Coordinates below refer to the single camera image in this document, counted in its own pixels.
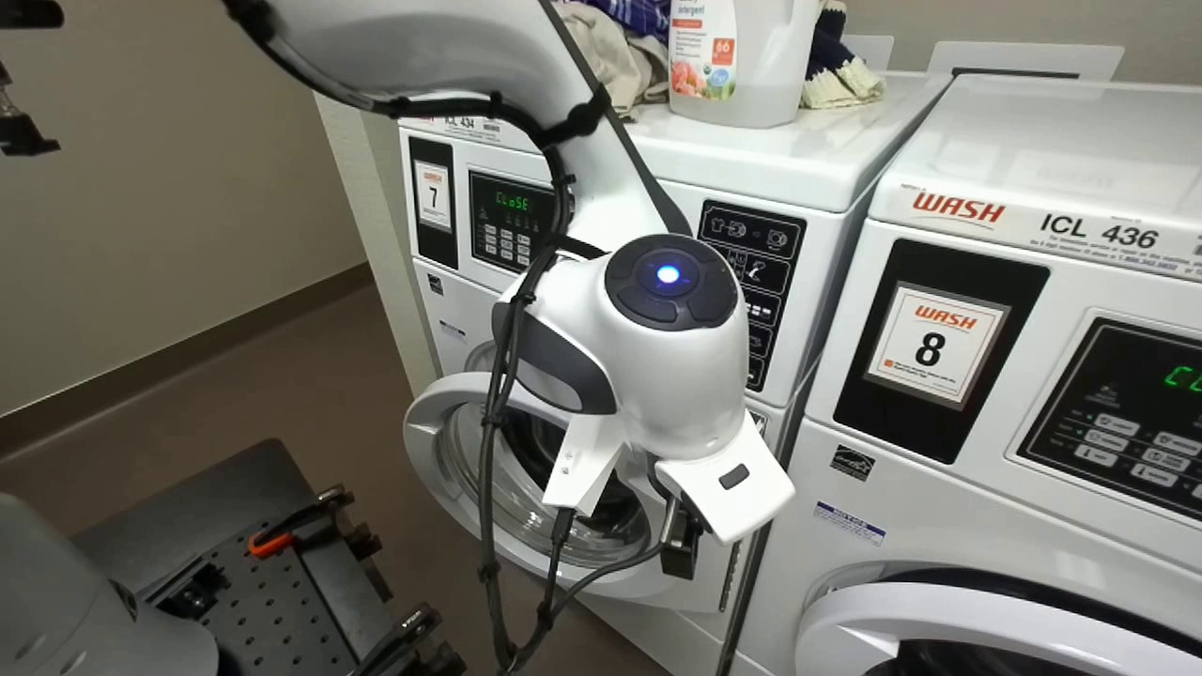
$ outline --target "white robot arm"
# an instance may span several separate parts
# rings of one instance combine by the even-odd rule
[[[747,313],[737,279],[712,248],[686,242],[686,221],[548,0],[224,3],[311,90],[381,116],[507,116],[568,166],[571,242],[611,257],[543,259],[513,306],[525,313],[523,385],[578,415],[543,504],[591,516],[616,455],[636,446],[722,540],[783,506],[792,484],[745,411]]]

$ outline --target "laundry detergent bottle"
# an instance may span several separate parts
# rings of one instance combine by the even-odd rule
[[[818,0],[671,0],[671,114],[737,129],[796,119],[818,10]]]

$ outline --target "white washing machine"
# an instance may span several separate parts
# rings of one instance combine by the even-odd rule
[[[1202,90],[947,90],[859,232],[747,674],[1202,674],[1198,123]]]
[[[647,110],[637,153],[745,279],[750,313],[747,405],[777,446],[798,373],[816,361],[830,297],[864,221],[881,161],[915,129],[947,79],[896,77],[889,98],[859,114],[810,114],[792,129],[711,129]],[[533,221],[553,211],[548,173],[525,141],[490,119],[402,123],[413,269],[443,375],[409,422],[409,464],[429,492],[478,532],[478,427],[490,361],[490,306],[528,263]],[[553,516],[537,504],[553,471],[564,415],[517,395],[495,477],[502,559],[543,575]],[[564,581],[637,551],[666,504],[637,480],[647,459],[621,465],[596,520],[571,532]],[[702,540],[693,577],[656,564],[601,577],[586,604],[667,674],[712,674],[745,551]]]

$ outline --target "beige wall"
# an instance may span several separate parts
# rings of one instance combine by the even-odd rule
[[[936,43],[1088,43],[1128,45],[1118,79],[1202,82],[1198,0],[850,0],[850,32],[894,34],[909,72]]]
[[[0,158],[0,417],[360,263],[305,87],[216,0],[0,34],[65,144]]]

